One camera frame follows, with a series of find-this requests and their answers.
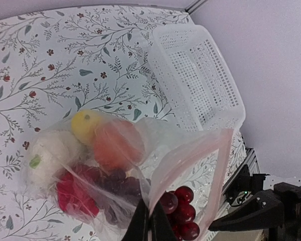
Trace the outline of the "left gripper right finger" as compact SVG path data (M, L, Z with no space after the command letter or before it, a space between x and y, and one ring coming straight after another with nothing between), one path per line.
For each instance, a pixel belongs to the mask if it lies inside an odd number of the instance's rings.
M177 238L171 228L167 215L160 202L158 202L149 218L147 240L176 241Z

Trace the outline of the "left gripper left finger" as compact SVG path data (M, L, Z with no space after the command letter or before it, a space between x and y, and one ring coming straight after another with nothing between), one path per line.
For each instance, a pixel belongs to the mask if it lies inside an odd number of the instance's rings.
M149 210L143 199L136 207L128 229L122 241L146 241L148 240Z

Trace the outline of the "dark red grape bunch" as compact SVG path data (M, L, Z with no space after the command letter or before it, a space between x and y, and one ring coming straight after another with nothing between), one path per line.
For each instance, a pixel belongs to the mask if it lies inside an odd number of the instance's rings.
M142 199L140 180L128 177L122 170L117 169L110 175L101 174L96 184L105 191L123 198L122 202L116 202L104 197L100 207L105 209L108 223L127 231ZM177 240L195 240L200 234L200 228L194 222L196 211L191 205L193 199L191 188L181 186L176 190L164 192L159 200Z

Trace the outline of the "clear zip top bag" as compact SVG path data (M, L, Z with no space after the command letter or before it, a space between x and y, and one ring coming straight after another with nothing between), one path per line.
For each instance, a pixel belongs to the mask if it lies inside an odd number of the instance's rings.
M84 110L34 137L23 190L101 240L200 240L218 211L233 133Z

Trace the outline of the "red pepper toy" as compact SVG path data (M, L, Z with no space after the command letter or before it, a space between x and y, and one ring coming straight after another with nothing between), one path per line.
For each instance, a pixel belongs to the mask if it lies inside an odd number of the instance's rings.
M82 180L94 184L99 177L100 171L97 167L84 164L73 166L72 171L67 171L61 176L56 185L60 209L69 215L79 216L85 214L96 217L99 208L87 189L84 188L85 183Z

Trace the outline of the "orange pumpkin toy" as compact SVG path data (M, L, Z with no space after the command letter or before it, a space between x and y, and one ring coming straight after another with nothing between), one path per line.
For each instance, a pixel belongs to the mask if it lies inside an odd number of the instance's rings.
M123 119L113 119L98 127L93 149L96 162L107 172L127 171L131 169L131 162L137 164L145 153L134 123Z

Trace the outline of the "white cauliflower toy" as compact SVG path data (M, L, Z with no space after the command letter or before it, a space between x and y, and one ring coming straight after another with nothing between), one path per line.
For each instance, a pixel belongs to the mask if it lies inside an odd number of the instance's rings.
M28 182L48 189L64 166L73 165L84 146L69 131L48 131L38 135L30 149L27 164Z

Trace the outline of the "yellow corn toy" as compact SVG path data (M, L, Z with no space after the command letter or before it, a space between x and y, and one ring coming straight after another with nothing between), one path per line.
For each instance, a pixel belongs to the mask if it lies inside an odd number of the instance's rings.
M74 136L86 146L92 146L95 129L103 122L103 117L96 111L84 109L71 119L71 130Z

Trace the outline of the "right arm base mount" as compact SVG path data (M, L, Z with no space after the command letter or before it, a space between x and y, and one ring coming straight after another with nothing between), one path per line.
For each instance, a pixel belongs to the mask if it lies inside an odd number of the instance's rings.
M301 178L258 191L232 213L211 223L210 231L265 230L267 240L301 240Z

